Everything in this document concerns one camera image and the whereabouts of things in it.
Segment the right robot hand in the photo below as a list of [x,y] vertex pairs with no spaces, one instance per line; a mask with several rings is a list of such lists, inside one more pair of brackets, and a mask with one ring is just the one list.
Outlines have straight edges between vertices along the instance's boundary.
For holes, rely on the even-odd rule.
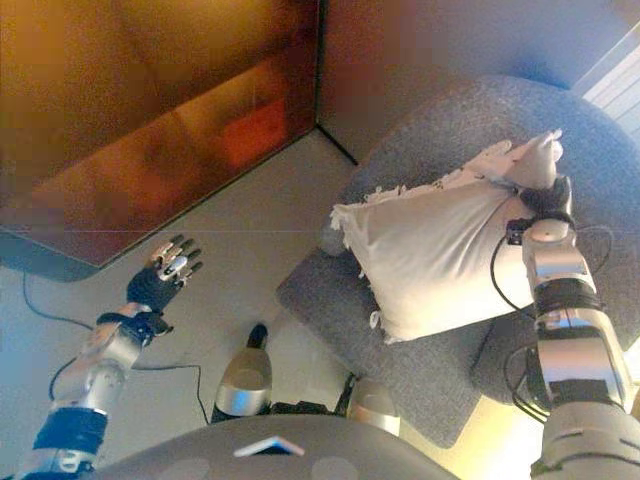
[[572,185],[568,176],[558,176],[550,189],[524,189],[519,198],[534,213],[535,221],[553,219],[575,224]]

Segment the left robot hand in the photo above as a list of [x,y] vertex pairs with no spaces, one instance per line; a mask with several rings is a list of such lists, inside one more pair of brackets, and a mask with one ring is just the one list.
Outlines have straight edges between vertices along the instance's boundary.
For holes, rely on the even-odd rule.
[[162,312],[203,266],[193,238],[179,234],[156,248],[127,286],[128,303]]

